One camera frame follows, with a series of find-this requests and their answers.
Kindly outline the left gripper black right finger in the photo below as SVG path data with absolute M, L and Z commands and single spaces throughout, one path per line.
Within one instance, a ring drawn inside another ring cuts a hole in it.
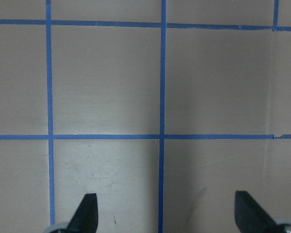
M 282 233 L 283 226 L 276 222 L 247 191 L 236 191 L 234 219 L 241 233 Z

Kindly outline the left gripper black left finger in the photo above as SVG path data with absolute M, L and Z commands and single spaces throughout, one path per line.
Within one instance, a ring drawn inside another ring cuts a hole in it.
M 84 195 L 66 231 L 68 233 L 95 233 L 98 227 L 97 195 Z

